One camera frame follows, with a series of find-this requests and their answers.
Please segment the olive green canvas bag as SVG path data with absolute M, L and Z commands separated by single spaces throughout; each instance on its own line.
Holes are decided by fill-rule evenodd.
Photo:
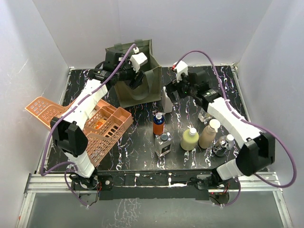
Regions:
M 120 106 L 123 108 L 161 99 L 162 67 L 152 55 L 152 40 L 140 39 L 134 43 L 139 52 L 147 57 L 147 63 L 135 72 L 129 60 L 133 54 L 131 51 L 125 63 L 106 84 L 108 89 L 115 88 Z

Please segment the white rectangular lotion bottle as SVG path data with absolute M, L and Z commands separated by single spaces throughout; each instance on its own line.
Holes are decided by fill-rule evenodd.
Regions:
M 173 103 L 167 95 L 166 87 L 164 86 L 162 89 L 162 96 L 161 96 L 161 104 L 163 108 L 163 112 L 168 114 L 171 113 L 173 110 Z

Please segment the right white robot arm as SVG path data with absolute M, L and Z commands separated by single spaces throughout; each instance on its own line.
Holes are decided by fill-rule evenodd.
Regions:
M 173 71 L 176 78 L 163 88 L 161 101 L 164 112 L 172 111 L 174 92 L 177 92 L 180 98 L 191 96 L 196 105 L 218 120 L 232 134 L 240 148 L 235 159 L 212 170 L 211 181 L 216 188 L 225 187 L 231 178 L 251 176 L 274 163 L 274 136 L 246 121 L 230 106 L 224 93 L 212 89 L 209 83 L 203 80 L 204 71 L 189 72 L 188 66 L 181 64 L 175 64 Z

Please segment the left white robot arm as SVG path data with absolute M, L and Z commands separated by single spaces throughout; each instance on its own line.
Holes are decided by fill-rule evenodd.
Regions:
M 133 55 L 108 52 L 108 61 L 97 67 L 74 103 L 50 121 L 50 136 L 54 145 L 73 166 L 71 179 L 82 188 L 93 190 L 98 183 L 96 167 L 132 123 L 132 115 L 123 108 L 115 108 L 102 98 L 117 81 L 131 81 L 137 86 L 144 72 L 140 68 L 148 62 L 138 48 Z

